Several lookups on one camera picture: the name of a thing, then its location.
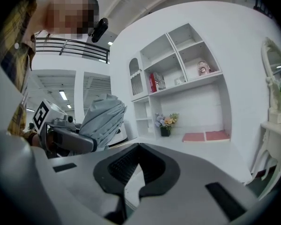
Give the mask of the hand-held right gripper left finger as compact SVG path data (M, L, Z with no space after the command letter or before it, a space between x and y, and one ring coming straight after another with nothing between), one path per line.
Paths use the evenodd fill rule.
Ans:
M109 150L53 159L48 159L42 149L37 149L37 169L62 224L112 225L114 222L108 219L111 213L132 213L138 208L140 166L123 188L123 201L118 195L104 192L93 176L98 162L130 146L126 143Z

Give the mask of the person's left hand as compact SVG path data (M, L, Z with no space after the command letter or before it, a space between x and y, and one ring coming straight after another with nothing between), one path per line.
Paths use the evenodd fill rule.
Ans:
M46 147L49 151L53 152L56 149L56 145L54 143L54 131L50 131L47 135L46 135Z

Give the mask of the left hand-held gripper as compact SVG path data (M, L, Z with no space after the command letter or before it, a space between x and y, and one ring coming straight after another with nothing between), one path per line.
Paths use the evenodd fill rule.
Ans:
M40 147L49 158L67 157L82 153L95 152L97 143L92 138L77 133L74 119L54 103L44 99L32 118L38 133ZM55 151L46 147L46 135L54 132Z

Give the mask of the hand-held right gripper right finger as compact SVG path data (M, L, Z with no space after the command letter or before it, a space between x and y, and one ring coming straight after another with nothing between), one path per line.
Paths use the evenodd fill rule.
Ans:
M180 167L180 176L164 195L142 198L127 225L226 225L229 219L205 187L215 182L245 210L257 203L250 189L211 162L161 146L150 147L173 158Z

